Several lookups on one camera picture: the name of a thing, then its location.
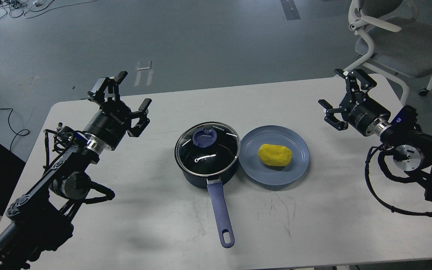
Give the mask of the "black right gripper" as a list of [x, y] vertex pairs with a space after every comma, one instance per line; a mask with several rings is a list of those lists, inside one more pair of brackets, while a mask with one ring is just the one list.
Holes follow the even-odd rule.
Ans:
[[[362, 69], [344, 71], [335, 69], [334, 73], [345, 80], [346, 94], [339, 108], [333, 108], [325, 99], [319, 99], [318, 103], [325, 110], [324, 120], [338, 131], [346, 130], [349, 124], [360, 134], [368, 137], [373, 134], [370, 125], [377, 119], [387, 121], [390, 112], [384, 106], [373, 100], [368, 92], [377, 86], [377, 82]], [[336, 118], [335, 114], [346, 113], [346, 121]]]

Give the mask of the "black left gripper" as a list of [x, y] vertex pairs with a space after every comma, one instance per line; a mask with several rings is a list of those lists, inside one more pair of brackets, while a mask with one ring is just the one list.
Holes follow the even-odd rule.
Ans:
[[[152, 99], [144, 99], [138, 110], [132, 113], [120, 99], [119, 85], [127, 75], [127, 71], [121, 71], [113, 77], [99, 78], [87, 92], [87, 100], [98, 104], [100, 110], [91, 118], [83, 133], [102, 140], [111, 151], [117, 148], [126, 131], [129, 137], [139, 137], [150, 123], [147, 115]], [[130, 128], [134, 119], [138, 121]]]

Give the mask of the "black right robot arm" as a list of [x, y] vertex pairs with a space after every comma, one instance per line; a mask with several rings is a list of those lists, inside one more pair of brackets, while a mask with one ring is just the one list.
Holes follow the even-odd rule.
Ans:
[[369, 149], [365, 160], [364, 177], [370, 193], [393, 213], [432, 217], [432, 211], [403, 210], [386, 203], [377, 196], [370, 180], [370, 162], [377, 155], [387, 179], [419, 184], [425, 200], [432, 202], [432, 136], [422, 132], [416, 109], [405, 105], [390, 120], [390, 111], [369, 96], [377, 82], [364, 70], [335, 69], [334, 73], [345, 80], [346, 94], [337, 108], [324, 99], [318, 101], [325, 110], [325, 121], [338, 131], [352, 126], [363, 136], [376, 135], [381, 141], [381, 145]]

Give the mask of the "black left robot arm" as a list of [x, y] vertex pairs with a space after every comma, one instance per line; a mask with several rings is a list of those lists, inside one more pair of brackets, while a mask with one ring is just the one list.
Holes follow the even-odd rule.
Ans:
[[86, 173], [104, 150], [114, 151], [125, 134], [139, 137], [150, 123], [151, 99], [132, 111], [121, 99], [119, 85], [127, 77], [99, 78], [87, 100], [98, 104], [84, 130], [62, 124], [45, 129], [46, 164], [36, 184], [6, 211], [10, 225], [0, 234], [0, 270], [29, 269], [43, 251], [56, 251], [73, 235], [72, 220], [83, 204], [110, 201], [115, 193]]

